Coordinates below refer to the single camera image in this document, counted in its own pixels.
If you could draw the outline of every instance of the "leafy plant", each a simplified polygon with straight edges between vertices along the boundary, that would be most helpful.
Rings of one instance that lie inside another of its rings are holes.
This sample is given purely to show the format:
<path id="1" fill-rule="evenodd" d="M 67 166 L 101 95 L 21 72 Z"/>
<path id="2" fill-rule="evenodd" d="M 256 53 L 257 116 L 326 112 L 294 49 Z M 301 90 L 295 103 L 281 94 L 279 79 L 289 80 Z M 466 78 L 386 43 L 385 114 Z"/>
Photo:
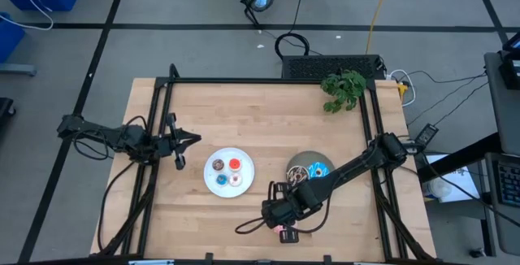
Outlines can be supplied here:
<path id="1" fill-rule="evenodd" d="M 323 109 L 336 113 L 341 110 L 344 103 L 347 103 L 345 108 L 347 111 L 356 107 L 358 98 L 365 90 L 366 80 L 355 71 L 342 70 L 340 74 L 331 74 L 323 79 L 321 86 L 325 93 L 336 98 L 332 102 L 325 102 Z"/>

